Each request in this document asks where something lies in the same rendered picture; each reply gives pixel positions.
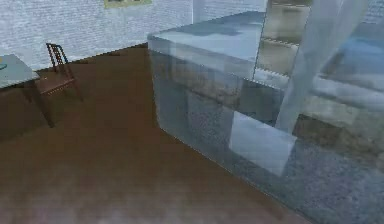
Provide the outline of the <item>translucent blue glass partition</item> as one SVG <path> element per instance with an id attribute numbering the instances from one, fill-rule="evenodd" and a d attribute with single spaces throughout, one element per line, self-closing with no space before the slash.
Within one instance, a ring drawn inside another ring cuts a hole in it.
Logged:
<path id="1" fill-rule="evenodd" d="M 384 0 L 262 0 L 148 37 L 159 126 L 314 224 L 384 224 Z"/>

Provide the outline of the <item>dark wooden slatted chair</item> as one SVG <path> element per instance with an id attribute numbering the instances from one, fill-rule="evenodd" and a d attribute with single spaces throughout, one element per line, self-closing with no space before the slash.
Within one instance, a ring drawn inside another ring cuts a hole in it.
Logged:
<path id="1" fill-rule="evenodd" d="M 77 79 L 74 76 L 62 46 L 47 43 L 46 47 L 53 71 L 49 74 L 41 75 L 36 82 L 40 93 L 48 96 L 58 91 L 64 91 L 68 87 L 73 87 L 76 95 L 83 101 L 83 94 L 81 93 Z"/>

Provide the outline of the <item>grey table with dark legs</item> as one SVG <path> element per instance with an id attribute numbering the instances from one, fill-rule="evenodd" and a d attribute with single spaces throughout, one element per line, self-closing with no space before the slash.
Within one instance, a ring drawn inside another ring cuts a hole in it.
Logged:
<path id="1" fill-rule="evenodd" d="M 7 64 L 5 69 L 0 70 L 0 89 L 21 86 L 40 109 L 48 126 L 53 128 L 55 124 L 51 113 L 36 85 L 36 80 L 40 76 L 15 54 L 0 55 L 0 57 Z"/>

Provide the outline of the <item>green framed wall picture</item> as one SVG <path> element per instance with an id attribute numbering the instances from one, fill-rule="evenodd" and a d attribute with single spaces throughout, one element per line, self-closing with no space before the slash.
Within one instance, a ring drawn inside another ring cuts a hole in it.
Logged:
<path id="1" fill-rule="evenodd" d="M 152 4 L 153 0 L 104 0 L 105 8 L 120 8 Z"/>

